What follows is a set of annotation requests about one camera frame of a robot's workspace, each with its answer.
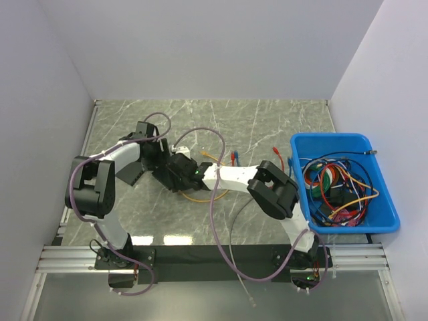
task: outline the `marble surface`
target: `marble surface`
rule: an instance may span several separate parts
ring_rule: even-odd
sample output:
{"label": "marble surface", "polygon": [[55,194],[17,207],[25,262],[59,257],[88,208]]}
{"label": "marble surface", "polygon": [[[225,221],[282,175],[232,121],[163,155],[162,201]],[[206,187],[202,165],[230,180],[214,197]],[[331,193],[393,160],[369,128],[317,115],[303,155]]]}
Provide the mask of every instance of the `marble surface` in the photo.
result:
{"label": "marble surface", "polygon": [[[196,126],[217,129],[226,140],[226,160],[232,150],[239,151],[241,166],[257,165],[263,159],[280,162],[273,153],[291,155],[290,138],[297,132],[332,132],[334,127],[325,100],[104,100],[98,107],[86,155],[107,149],[132,132],[136,122],[151,112],[163,111],[173,122],[167,138],[174,143],[180,134]],[[166,120],[150,119],[162,132]],[[204,150],[217,156],[219,139],[210,132],[193,132],[182,144],[191,149],[197,162],[209,161]],[[208,199],[209,192],[192,195]],[[215,226],[222,243],[227,243],[233,214],[250,198],[230,191],[215,202]],[[135,186],[116,180],[115,209],[122,226],[138,245],[215,244],[209,226],[208,204],[192,203],[178,193],[166,190],[149,173]],[[62,245],[87,245],[96,232],[78,221],[71,212]],[[364,235],[325,235],[329,243],[366,243]],[[233,230],[237,244],[289,243],[281,224],[268,217],[255,202],[238,217]]]}

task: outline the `metal frame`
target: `metal frame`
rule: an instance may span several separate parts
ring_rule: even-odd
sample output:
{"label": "metal frame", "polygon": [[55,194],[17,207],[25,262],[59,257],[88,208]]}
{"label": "metal frame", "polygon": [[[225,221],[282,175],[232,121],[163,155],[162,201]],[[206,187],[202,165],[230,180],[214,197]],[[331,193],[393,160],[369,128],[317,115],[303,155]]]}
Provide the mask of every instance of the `metal frame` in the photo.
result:
{"label": "metal frame", "polygon": [[385,293],[393,321],[406,320],[390,271],[379,271],[379,278],[381,279],[383,292]]}
{"label": "metal frame", "polygon": [[[100,105],[101,100],[95,100],[94,110],[82,146],[82,154],[86,151]],[[71,211],[67,207],[64,207],[58,229],[58,237],[64,235],[70,213]],[[405,320],[397,292],[393,285],[388,261],[381,244],[329,244],[327,246],[330,248],[332,256],[333,268],[329,269],[329,272],[332,272],[333,278],[335,278],[337,271],[378,271],[393,321]],[[48,274],[133,273],[132,270],[95,270],[95,261],[96,254],[86,246],[45,246],[41,253],[20,320],[33,320]]]}
{"label": "metal frame", "polygon": [[[350,244],[327,245],[332,254],[330,271],[385,271],[389,270],[382,245]],[[118,273],[132,274],[133,270],[95,270],[96,254],[87,246],[45,246],[36,273]]]}

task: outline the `blue wire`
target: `blue wire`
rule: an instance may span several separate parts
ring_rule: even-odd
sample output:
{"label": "blue wire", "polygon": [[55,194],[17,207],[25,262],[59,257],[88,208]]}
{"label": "blue wire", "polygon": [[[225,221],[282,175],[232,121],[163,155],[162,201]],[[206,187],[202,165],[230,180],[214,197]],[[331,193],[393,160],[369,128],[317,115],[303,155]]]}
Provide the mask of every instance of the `blue wire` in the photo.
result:
{"label": "blue wire", "polygon": [[[322,172],[322,170],[323,169],[320,169],[317,173],[316,173],[316,177]],[[310,196],[310,200],[311,200],[311,202],[312,202],[312,204],[314,205],[314,208],[316,208],[316,212],[319,212],[320,214],[321,214],[321,217],[324,219],[323,221],[324,222],[326,222],[327,221],[327,223],[333,223],[333,224],[337,224],[337,222],[335,222],[335,221],[332,221],[331,219],[329,219],[328,217],[326,217],[325,216],[325,214],[323,214],[323,212],[321,212],[320,211],[320,208],[319,207],[317,207],[316,205],[315,205],[315,201],[314,201],[314,198],[312,197],[312,187],[314,186],[314,182],[315,182],[315,180],[313,180],[313,181],[311,181],[310,182],[310,186],[309,186],[309,196]]]}
{"label": "blue wire", "polygon": [[288,177],[291,177],[293,166],[292,166],[292,159],[290,157],[287,157],[287,164],[288,164],[288,168],[289,168]]}
{"label": "blue wire", "polygon": [[241,167],[240,163],[239,163],[239,155],[238,155],[238,151],[235,150],[233,152],[235,154],[235,160],[236,160],[236,166]]}

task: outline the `wire bundle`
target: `wire bundle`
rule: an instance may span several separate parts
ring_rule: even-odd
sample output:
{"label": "wire bundle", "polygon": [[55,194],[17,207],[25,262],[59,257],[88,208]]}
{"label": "wire bundle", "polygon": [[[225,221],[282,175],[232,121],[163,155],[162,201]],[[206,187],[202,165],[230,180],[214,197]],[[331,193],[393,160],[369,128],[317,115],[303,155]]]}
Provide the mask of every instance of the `wire bundle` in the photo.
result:
{"label": "wire bundle", "polygon": [[[371,154],[371,152],[337,152]],[[367,170],[357,161],[341,158],[301,158],[309,160],[302,172],[310,202],[312,219],[323,227],[358,226],[367,216],[368,205],[379,192],[373,187]],[[366,179],[358,175],[352,164],[364,172]]]}

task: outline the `red wire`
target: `red wire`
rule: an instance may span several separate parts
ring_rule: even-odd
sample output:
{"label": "red wire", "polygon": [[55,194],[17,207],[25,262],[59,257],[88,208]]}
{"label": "red wire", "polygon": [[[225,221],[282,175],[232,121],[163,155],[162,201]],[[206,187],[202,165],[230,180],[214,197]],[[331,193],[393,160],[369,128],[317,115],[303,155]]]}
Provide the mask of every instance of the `red wire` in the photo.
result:
{"label": "red wire", "polygon": [[[325,194],[324,194],[324,191],[323,191],[323,188],[322,188],[322,179],[323,179],[323,177],[324,177],[324,173],[325,173],[325,171],[326,171],[326,169],[328,168],[328,167],[339,167],[340,169],[341,169],[341,167],[339,166],[339,165],[337,165],[337,164],[327,164],[323,169],[322,169],[322,172],[321,172],[321,175],[320,175],[320,191],[321,191],[321,196],[322,196],[322,199],[324,200],[324,202],[325,202],[325,204],[332,210],[332,211],[334,211],[335,210],[335,208],[327,201],[327,198],[326,198],[326,196],[325,196]],[[361,218],[363,218],[364,217],[364,214],[365,214],[365,212],[366,212],[366,209],[363,209],[362,210],[362,212],[361,212]],[[343,215],[343,216],[353,216],[353,215],[355,215],[355,214],[357,214],[358,213],[358,210],[354,210],[354,211],[351,211],[351,212],[348,212],[348,214],[346,214],[346,215]]]}
{"label": "red wire", "polygon": [[273,151],[274,151],[274,153],[275,153],[275,154],[277,154],[277,155],[278,155],[278,157],[280,158],[280,161],[281,161],[281,168],[282,168],[282,171],[284,172],[284,171],[286,170],[286,167],[284,166],[284,160],[282,159],[282,156],[281,156],[281,154],[280,154],[279,150],[278,150],[276,147],[273,147],[273,148],[272,148],[272,150],[273,150]]}
{"label": "red wire", "polygon": [[323,184],[322,184],[322,179],[324,178],[324,173],[326,172],[326,169],[328,168],[328,167],[334,167],[335,166],[335,164],[327,164],[323,169],[322,169],[322,172],[321,172],[321,175],[320,175],[320,191],[321,191],[321,196],[322,196],[322,199],[324,200],[324,202],[325,202],[325,204],[332,210],[332,211],[334,211],[335,210],[335,208],[327,201],[327,198],[326,198],[326,196],[324,195],[324,189],[323,189]]}

